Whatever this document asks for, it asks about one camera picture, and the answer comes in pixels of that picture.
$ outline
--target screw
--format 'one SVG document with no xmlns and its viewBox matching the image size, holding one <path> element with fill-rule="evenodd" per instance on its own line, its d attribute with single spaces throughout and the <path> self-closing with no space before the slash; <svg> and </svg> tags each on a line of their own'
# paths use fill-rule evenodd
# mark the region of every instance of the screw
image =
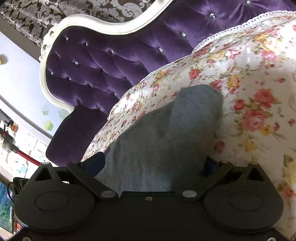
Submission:
<svg viewBox="0 0 296 241">
<path fill-rule="evenodd" d="M 104 198 L 112 198 L 116 196 L 116 192 L 112 190 L 106 190 L 101 193 L 101 196 Z"/>
<path fill-rule="evenodd" d="M 184 197 L 187 197 L 187 198 L 193 198 L 193 197 L 196 197 L 197 196 L 197 193 L 195 191 L 193 191 L 193 190 L 187 190 L 187 191 L 184 191 L 182 193 L 182 195 Z"/>
</svg>

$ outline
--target damask curtain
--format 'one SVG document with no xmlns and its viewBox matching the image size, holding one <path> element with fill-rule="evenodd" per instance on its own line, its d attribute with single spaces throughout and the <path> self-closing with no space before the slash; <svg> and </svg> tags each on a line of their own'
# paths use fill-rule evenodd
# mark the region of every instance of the damask curtain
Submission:
<svg viewBox="0 0 296 241">
<path fill-rule="evenodd" d="M 88 14 L 108 22 L 126 22 L 142 14 L 154 0 L 8 0 L 2 18 L 41 47 L 44 35 L 63 18 Z"/>
</svg>

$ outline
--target white wall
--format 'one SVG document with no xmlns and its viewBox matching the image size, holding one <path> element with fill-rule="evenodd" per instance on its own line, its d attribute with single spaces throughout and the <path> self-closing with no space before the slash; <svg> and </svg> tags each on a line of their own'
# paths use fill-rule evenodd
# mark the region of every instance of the white wall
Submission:
<svg viewBox="0 0 296 241">
<path fill-rule="evenodd" d="M 39 62 L 0 32 L 0 58 L 1 55 L 7 58 L 7 63 L 0 65 L 0 109 L 48 145 L 67 112 L 43 95 Z M 53 128 L 45 130 L 49 122 Z"/>
</svg>

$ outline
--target gray fabric object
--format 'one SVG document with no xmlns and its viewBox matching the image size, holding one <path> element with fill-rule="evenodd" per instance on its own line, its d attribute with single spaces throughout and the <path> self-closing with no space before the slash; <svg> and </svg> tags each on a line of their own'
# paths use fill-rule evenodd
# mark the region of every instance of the gray fabric object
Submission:
<svg viewBox="0 0 296 241">
<path fill-rule="evenodd" d="M 96 179 L 122 191 L 182 191 L 202 181 L 222 113 L 213 87 L 182 89 L 166 106 L 145 114 L 105 151 Z"/>
</svg>

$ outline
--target floral bedspread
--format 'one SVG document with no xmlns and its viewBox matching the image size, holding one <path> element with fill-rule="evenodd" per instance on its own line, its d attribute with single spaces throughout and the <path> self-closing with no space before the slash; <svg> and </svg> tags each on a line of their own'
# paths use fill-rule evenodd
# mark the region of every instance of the floral bedspread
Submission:
<svg viewBox="0 0 296 241">
<path fill-rule="evenodd" d="M 241 28 L 224 31 L 125 93 L 83 160 L 104 151 L 142 115 L 173 101 L 180 89 L 212 85 L 224 105 L 211 157 L 236 166 L 259 162 L 284 200 L 276 228 L 296 240 L 296 13 L 268 14 L 257 26 Z"/>
</svg>

